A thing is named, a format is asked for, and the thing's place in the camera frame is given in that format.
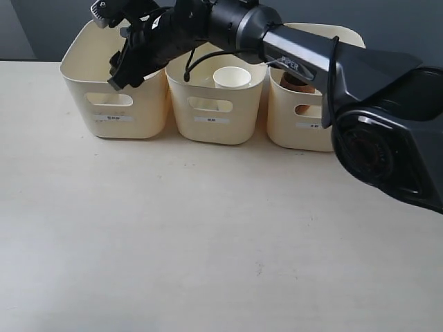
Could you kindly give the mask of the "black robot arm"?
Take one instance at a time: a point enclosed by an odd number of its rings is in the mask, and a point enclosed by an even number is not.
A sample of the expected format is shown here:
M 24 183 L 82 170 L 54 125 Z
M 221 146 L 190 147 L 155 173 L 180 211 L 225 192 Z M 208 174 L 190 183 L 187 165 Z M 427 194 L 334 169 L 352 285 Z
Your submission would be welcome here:
M 145 76 L 211 43 L 219 55 L 284 70 L 323 95 L 321 123 L 353 177 L 388 196 L 442 211 L 442 69 L 407 53 L 371 50 L 285 26 L 258 1 L 97 1 L 96 24 L 122 21 L 109 84 Z

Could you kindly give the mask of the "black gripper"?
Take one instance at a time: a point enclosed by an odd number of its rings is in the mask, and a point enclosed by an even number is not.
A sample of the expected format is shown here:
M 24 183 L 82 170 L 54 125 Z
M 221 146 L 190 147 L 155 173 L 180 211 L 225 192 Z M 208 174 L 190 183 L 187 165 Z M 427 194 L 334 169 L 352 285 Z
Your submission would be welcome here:
M 130 28 L 121 51 L 109 60 L 108 83 L 116 90 L 138 87 L 144 77 L 208 40 L 208 9 L 175 6 Z

